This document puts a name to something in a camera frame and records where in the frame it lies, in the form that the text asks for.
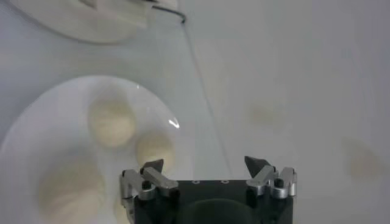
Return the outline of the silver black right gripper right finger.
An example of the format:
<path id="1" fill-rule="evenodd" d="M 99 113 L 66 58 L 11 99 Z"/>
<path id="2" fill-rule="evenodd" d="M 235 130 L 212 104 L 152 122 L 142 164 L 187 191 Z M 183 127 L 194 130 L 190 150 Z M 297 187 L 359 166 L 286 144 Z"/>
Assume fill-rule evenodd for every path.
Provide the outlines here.
<path id="1" fill-rule="evenodd" d="M 245 156 L 244 162 L 251 175 L 247 186 L 256 196 L 264 195 L 266 190 L 272 198 L 288 198 L 297 195 L 297 172 L 292 167 L 284 167 L 279 172 L 265 159 Z"/>

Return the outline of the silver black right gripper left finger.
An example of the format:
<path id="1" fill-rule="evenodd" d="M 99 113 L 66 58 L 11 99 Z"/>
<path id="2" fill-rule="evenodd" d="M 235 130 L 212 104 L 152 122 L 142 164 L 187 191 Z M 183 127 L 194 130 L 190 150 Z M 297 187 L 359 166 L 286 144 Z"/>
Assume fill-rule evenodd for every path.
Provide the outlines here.
<path id="1" fill-rule="evenodd" d="M 140 171 L 123 170 L 119 176 L 121 199 L 133 198 L 133 191 L 142 201 L 149 201 L 157 195 L 176 200 L 179 198 L 179 183 L 170 180 L 161 172 L 164 165 L 162 159 L 147 162 Z"/>

